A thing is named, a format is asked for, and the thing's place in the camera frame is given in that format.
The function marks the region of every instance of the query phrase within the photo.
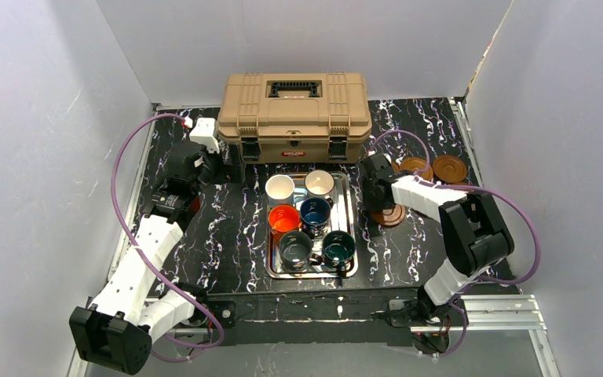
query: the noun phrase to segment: orange cup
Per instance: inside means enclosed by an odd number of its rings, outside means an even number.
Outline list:
[[[301,221],[296,208],[287,204],[280,204],[269,212],[269,228],[272,230],[274,242],[279,242],[283,234],[299,229]]]

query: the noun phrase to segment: cup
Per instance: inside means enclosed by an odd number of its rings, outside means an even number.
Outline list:
[[[288,269],[304,269],[311,262],[312,246],[311,239],[303,232],[285,233],[279,243],[281,262]]]
[[[282,174],[274,175],[267,180],[265,192],[267,192],[267,198],[271,208],[280,204],[292,206],[303,200],[307,194],[305,188],[295,188],[292,178]]]
[[[311,238],[322,236],[331,217],[331,205],[322,198],[304,200],[299,209],[301,230]]]
[[[325,265],[345,270],[355,256],[355,239],[342,230],[329,232],[323,240],[322,256]]]
[[[274,242],[279,242],[284,233],[299,229],[299,219],[297,208],[287,204],[280,204],[272,208],[268,220]]]
[[[326,199],[334,195],[334,177],[324,170],[314,170],[306,174],[304,186],[312,197]]]

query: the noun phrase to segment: storage case latch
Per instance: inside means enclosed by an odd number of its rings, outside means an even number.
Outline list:
[[[346,149],[348,148],[347,137],[330,137],[329,138],[329,159],[335,159],[338,161],[346,161],[348,155]]]
[[[260,144],[257,137],[243,137],[241,147],[244,161],[258,161],[260,159]]]

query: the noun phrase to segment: stainless steel tray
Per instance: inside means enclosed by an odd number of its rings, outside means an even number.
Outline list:
[[[304,187],[304,179],[307,173],[286,173],[285,175],[292,178],[296,187]],[[347,175],[341,172],[331,172],[334,177],[334,206],[331,208],[331,220],[327,232],[333,230],[342,230],[355,236],[355,227],[353,224],[353,214],[355,213],[353,196],[350,193],[350,180]],[[302,206],[302,202],[295,204],[297,209]],[[278,246],[272,242],[272,232],[267,221],[267,274],[275,279],[320,279],[338,277],[336,269],[325,265],[309,265],[302,270],[291,270],[286,268],[280,261]],[[313,241],[313,253],[320,255],[322,247],[322,239]],[[351,277],[357,272],[359,262],[357,253],[354,259],[348,265],[343,277]]]

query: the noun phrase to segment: dark green mug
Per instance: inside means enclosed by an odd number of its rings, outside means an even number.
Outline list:
[[[323,239],[323,262],[336,269],[345,269],[355,257],[355,239],[342,230],[329,232]]]

